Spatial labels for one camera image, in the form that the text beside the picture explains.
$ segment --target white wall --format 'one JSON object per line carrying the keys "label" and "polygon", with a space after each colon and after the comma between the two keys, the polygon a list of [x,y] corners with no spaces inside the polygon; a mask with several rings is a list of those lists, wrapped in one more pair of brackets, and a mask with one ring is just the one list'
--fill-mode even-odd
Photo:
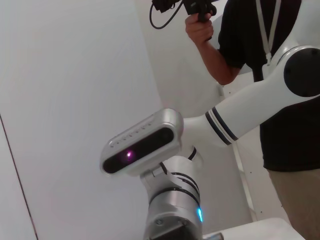
{"label": "white wall", "polygon": [[[151,0],[135,0],[154,78],[165,107],[184,117],[204,114],[220,102],[216,81],[208,73],[201,56],[185,32],[187,17],[184,7],[162,30],[149,22]],[[223,13],[226,0],[215,3]],[[153,21],[164,24],[174,10],[160,14]],[[228,229],[252,221],[232,148],[221,149],[210,144],[198,149],[206,163],[199,180],[204,211],[204,233]]]}
{"label": "white wall", "polygon": [[141,240],[143,185],[99,168],[110,138],[162,108],[133,1],[10,0],[0,15],[0,112],[39,240]]}
{"label": "white wall", "polygon": [[26,202],[0,121],[0,239],[36,240]]}

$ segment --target black circular cap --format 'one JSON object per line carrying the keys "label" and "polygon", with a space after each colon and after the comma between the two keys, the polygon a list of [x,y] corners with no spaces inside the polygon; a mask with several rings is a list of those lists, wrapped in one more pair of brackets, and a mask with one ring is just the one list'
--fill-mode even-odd
{"label": "black circular cap", "polygon": [[306,48],[293,54],[284,68],[284,81],[300,97],[320,94],[320,49]]}

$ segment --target black stripe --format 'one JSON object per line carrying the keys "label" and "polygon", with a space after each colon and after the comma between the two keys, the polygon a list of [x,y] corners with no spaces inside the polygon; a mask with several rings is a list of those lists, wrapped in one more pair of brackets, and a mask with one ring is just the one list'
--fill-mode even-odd
{"label": "black stripe", "polygon": [[198,187],[196,181],[192,179],[192,177],[188,176],[187,174],[181,173],[181,172],[172,172],[171,174],[175,175],[175,176],[182,176],[182,177],[185,177],[185,178],[189,179],[191,182],[194,183],[194,185],[196,186],[196,188],[199,191],[199,187]]}
{"label": "black stripe", "polygon": [[238,138],[234,135],[234,133],[230,130],[230,128],[227,126],[225,121],[221,118],[220,114],[218,113],[216,107],[212,108],[212,112],[215,115],[216,119],[219,121],[223,129],[226,131],[226,133],[234,140],[237,141]]}
{"label": "black stripe", "polygon": [[167,192],[173,192],[173,191],[177,191],[177,192],[181,192],[181,193],[184,193],[184,194],[187,194],[189,195],[190,197],[193,198],[193,200],[195,200],[196,204],[200,207],[200,202],[198,201],[198,199],[189,191],[183,189],[183,188],[178,188],[178,187],[169,187],[169,188],[165,188],[165,189],[162,189],[161,191],[157,192],[149,201],[149,206],[150,204],[152,203],[153,200],[155,200],[156,197],[158,197],[160,194],[163,194],[163,193],[167,193]]}
{"label": "black stripe", "polygon": [[178,177],[178,179],[182,180],[182,182],[186,183],[186,184],[189,184],[195,191],[196,193],[199,195],[200,197],[200,192],[199,190],[196,188],[196,186],[194,184],[192,184],[192,182],[190,182],[189,180],[185,179],[185,178],[182,178],[182,177]]}
{"label": "black stripe", "polygon": [[207,112],[205,114],[206,119],[208,120],[208,122],[210,123],[211,127],[213,128],[213,130],[215,131],[215,133],[219,136],[219,138],[226,144],[226,145],[230,145],[231,142],[229,142],[229,140],[225,137],[225,135],[219,130],[219,128],[217,127],[217,125],[214,123],[214,121],[212,120],[209,112]]}
{"label": "black stripe", "polygon": [[287,55],[288,52],[290,52],[292,49],[295,49],[295,48],[296,48],[296,46],[293,47],[293,48],[291,48],[291,49],[289,49],[288,51],[286,51],[286,52],[280,57],[280,59],[279,59],[279,61],[278,61],[278,63],[277,63],[276,65],[278,66],[279,63],[281,62],[281,60],[284,58],[284,56]]}
{"label": "black stripe", "polygon": [[194,148],[193,152],[191,153],[190,157],[188,157],[188,159],[192,161],[194,159],[194,157],[196,156],[196,154],[197,154],[197,149]]}

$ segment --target wrist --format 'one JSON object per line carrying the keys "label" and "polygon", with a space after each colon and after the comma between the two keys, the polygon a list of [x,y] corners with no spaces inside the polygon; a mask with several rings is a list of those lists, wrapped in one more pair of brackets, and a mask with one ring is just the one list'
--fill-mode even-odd
{"label": "wrist", "polygon": [[211,47],[211,44],[208,41],[205,41],[205,42],[202,42],[202,43],[198,43],[195,46],[198,48],[198,50],[200,52],[202,52],[202,51],[207,51],[208,48]]}

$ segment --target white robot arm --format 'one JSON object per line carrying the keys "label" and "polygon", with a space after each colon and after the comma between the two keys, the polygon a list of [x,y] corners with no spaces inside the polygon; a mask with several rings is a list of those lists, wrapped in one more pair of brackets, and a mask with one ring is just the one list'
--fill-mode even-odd
{"label": "white robot arm", "polygon": [[147,190],[143,240],[202,239],[196,168],[193,161],[175,156],[181,145],[197,157],[193,145],[198,142],[228,146],[281,109],[320,96],[319,13],[319,0],[302,0],[296,24],[273,57],[273,72],[266,80],[244,88],[200,117],[183,119],[178,112],[163,109],[105,146],[102,171],[109,176],[140,176]]}

